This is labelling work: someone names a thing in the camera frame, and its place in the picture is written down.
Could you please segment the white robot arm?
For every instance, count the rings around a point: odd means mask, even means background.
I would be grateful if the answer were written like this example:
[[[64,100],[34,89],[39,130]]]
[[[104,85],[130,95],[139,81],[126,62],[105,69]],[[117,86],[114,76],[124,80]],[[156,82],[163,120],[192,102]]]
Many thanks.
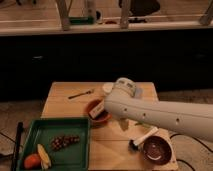
[[[135,98],[137,84],[118,78],[104,100],[105,109],[119,119],[130,119],[213,142],[213,105],[146,101]]]

